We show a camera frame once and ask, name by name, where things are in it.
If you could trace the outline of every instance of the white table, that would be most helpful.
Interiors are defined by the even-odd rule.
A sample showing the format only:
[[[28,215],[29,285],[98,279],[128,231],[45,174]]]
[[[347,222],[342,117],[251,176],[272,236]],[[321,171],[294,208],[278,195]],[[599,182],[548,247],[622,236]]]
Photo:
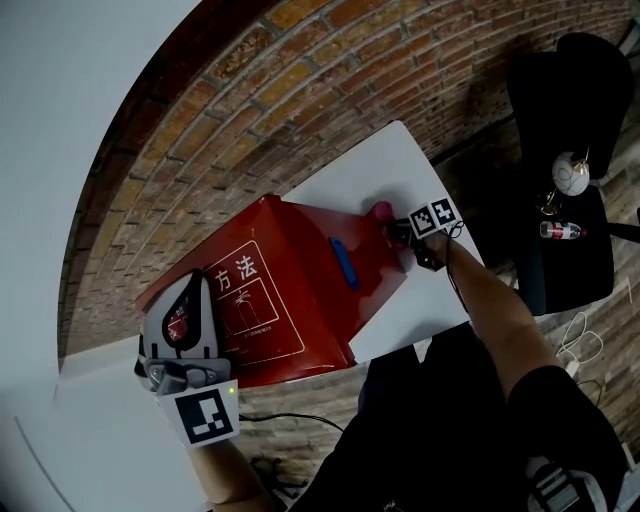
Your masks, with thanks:
[[[366,214],[377,201],[389,201],[396,218],[402,218],[442,197],[449,194],[429,160],[404,124],[395,121],[283,199],[354,214]],[[482,261],[466,228],[458,242]],[[401,260],[407,279],[350,342],[358,362],[431,338],[469,319],[444,269],[434,273],[419,267],[411,251],[405,251]]]

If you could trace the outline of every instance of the wire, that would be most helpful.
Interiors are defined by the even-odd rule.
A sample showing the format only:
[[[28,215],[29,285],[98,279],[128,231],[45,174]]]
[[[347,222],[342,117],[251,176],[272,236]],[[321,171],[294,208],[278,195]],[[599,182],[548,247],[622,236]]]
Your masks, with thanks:
[[[577,318],[580,315],[582,315],[582,317],[584,318],[582,333],[580,333],[580,336],[578,336],[577,338],[574,338],[573,340],[567,342],[567,335],[569,334],[571,327],[573,327],[573,323],[577,320]],[[580,343],[580,341],[582,340],[585,334],[593,335],[600,342],[600,350],[598,350],[598,352],[594,356],[590,357],[589,359],[580,361],[580,359],[578,359],[578,356],[576,356],[571,351],[571,349],[574,348],[576,345],[578,345],[578,343]],[[560,348],[558,349],[558,352],[556,352],[556,357],[561,356],[562,354],[569,354],[571,357],[573,357],[573,360],[576,363],[578,363],[578,365],[583,365],[588,363],[589,361],[593,361],[596,357],[600,355],[603,349],[604,349],[604,341],[602,341],[602,338],[599,335],[597,335],[595,332],[587,331],[587,315],[583,311],[579,311],[578,313],[576,313],[576,316],[573,317],[573,320],[571,320],[569,327],[567,327],[567,331],[564,333],[564,336],[562,338],[562,343],[560,344]]]
[[[309,414],[295,414],[292,412],[281,412],[279,414],[272,414],[271,416],[265,416],[263,418],[249,418],[248,416],[240,415],[240,421],[251,421],[255,423],[260,423],[262,421],[269,421],[275,418],[306,418],[310,420],[321,421],[322,423],[326,423],[327,425],[332,426],[333,428],[337,428],[340,432],[344,432],[344,429],[338,425],[336,425],[333,421],[329,421],[326,418],[322,418],[321,416],[313,416]]]
[[[445,233],[447,234],[447,248],[446,248],[446,257],[445,257],[445,259],[447,261],[445,262],[445,265],[447,267],[447,276],[449,277],[449,281],[451,282],[451,286],[453,287],[453,290],[456,292],[456,295],[458,296],[458,299],[460,300],[460,304],[462,304],[462,307],[468,313],[469,310],[467,309],[467,305],[464,303],[464,300],[462,299],[462,295],[460,293],[460,290],[458,290],[458,286],[456,285],[455,281],[453,280],[453,276],[451,275],[451,268],[449,267],[449,254],[451,252],[451,240],[455,240],[456,238],[458,238],[462,234],[462,228],[463,227],[464,227],[464,222],[459,220],[458,222],[456,222],[451,227],[451,229],[448,232],[445,230]]]
[[[595,384],[596,386],[598,386],[598,398],[596,399],[596,407],[598,407],[600,405],[600,399],[602,398],[602,392],[603,392],[602,384],[600,384],[595,379],[589,379],[589,380],[583,380],[581,382],[578,382],[578,386],[581,386],[582,384],[589,384],[589,383]]]

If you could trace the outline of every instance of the white cable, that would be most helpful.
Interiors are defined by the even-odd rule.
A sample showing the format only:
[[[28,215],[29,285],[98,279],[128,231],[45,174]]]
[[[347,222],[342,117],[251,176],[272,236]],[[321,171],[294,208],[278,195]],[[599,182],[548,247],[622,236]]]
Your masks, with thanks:
[[[576,319],[582,315],[582,317],[584,318],[584,326],[582,327],[582,333],[580,334],[580,336],[578,336],[577,338],[571,340],[570,342],[567,343],[567,335],[569,334],[569,331],[571,330],[571,327],[573,327],[573,323],[576,321]],[[580,343],[580,341],[582,340],[582,337],[585,334],[591,334],[594,336],[594,338],[596,338],[599,342],[600,342],[600,350],[598,350],[598,352],[590,357],[589,359],[585,360],[585,361],[580,361],[578,359],[578,357],[571,351],[571,349],[573,347],[575,347],[578,343]],[[569,327],[567,327],[567,332],[564,333],[564,337],[562,338],[562,343],[560,344],[560,348],[558,349],[558,352],[556,352],[556,357],[560,356],[564,353],[567,353],[569,355],[571,355],[571,357],[573,357],[573,360],[578,363],[578,365],[583,365],[588,363],[589,361],[593,361],[596,357],[598,357],[600,355],[600,353],[602,352],[602,350],[604,349],[604,342],[602,341],[602,338],[600,336],[598,336],[595,332],[593,331],[587,331],[587,315],[580,311],[576,314],[576,316],[573,317],[573,320],[571,320],[571,323],[569,324]]]

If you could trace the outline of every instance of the blue handle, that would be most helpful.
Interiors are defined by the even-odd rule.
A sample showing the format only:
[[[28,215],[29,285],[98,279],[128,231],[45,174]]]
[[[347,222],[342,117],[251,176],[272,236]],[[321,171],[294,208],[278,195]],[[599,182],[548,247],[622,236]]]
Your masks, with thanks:
[[[360,288],[360,282],[358,281],[358,276],[356,276],[356,270],[353,268],[353,264],[349,259],[347,248],[337,238],[331,237],[329,238],[329,242],[338,257],[338,262],[340,263],[340,267],[342,267],[342,273],[347,280],[349,288],[354,291],[357,290]]]

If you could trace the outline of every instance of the fire extinguisher icon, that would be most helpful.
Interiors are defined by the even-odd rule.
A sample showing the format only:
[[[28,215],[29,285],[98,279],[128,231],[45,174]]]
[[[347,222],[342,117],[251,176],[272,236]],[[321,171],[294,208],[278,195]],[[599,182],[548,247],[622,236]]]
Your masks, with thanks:
[[[240,293],[240,295],[238,295],[238,298],[236,300],[233,301],[233,305],[238,308],[238,314],[240,315],[240,318],[242,318],[242,321],[244,322],[244,325],[247,329],[250,329],[251,327],[254,327],[256,325],[260,325],[258,315],[256,315],[256,312],[253,310],[251,302],[246,300],[250,297],[251,294],[249,293],[249,291],[245,290]]]

